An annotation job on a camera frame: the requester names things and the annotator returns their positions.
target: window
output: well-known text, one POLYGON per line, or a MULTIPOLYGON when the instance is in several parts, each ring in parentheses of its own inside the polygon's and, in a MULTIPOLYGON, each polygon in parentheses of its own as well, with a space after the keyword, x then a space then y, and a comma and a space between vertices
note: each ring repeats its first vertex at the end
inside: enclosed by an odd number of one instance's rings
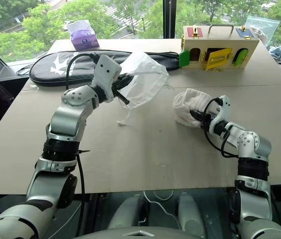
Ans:
POLYGON ((267 48, 281 46, 281 0, 177 0, 176 38, 184 25, 217 23, 255 27, 266 35, 267 48))
POLYGON ((162 0, 0 0, 0 57, 5 62, 40 58, 66 23, 88 19, 98 39, 163 35, 162 0))

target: tissue box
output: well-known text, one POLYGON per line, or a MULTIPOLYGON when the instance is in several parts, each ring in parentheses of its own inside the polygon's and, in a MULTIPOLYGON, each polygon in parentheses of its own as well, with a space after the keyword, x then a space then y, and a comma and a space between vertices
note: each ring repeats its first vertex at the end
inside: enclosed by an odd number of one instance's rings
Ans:
POLYGON ((98 47, 95 31, 88 20, 80 20, 67 25, 71 42, 77 51, 98 47))

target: white logo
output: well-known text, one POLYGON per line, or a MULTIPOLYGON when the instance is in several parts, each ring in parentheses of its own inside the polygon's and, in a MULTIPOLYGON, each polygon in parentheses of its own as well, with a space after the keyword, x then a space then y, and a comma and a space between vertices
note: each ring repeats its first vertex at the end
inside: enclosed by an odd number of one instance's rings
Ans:
POLYGON ((51 66, 51 72, 54 72, 55 74, 62 75, 65 71, 61 71, 62 68, 67 67, 67 60, 69 58, 66 58, 63 62, 60 62, 59 55, 57 55, 55 61, 53 61, 55 68, 51 66))

